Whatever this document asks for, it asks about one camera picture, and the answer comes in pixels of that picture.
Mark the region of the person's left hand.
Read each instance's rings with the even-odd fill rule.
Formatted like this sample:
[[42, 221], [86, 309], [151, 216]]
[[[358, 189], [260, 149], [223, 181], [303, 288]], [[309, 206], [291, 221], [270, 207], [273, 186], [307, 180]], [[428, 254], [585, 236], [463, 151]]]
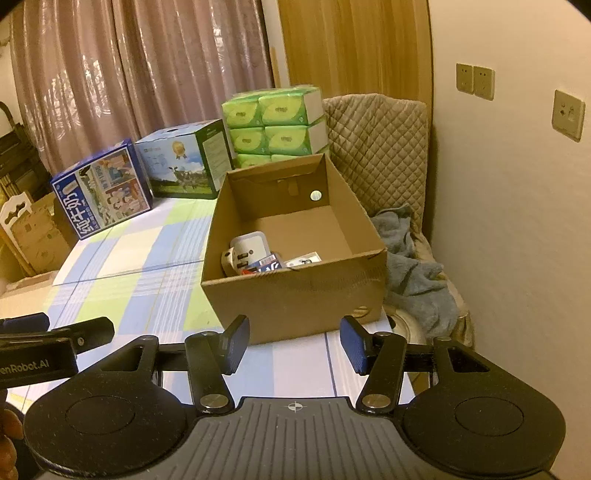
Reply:
[[17, 480], [17, 451], [14, 440], [23, 439], [23, 425], [18, 416], [9, 409], [1, 412], [0, 471], [2, 480]]

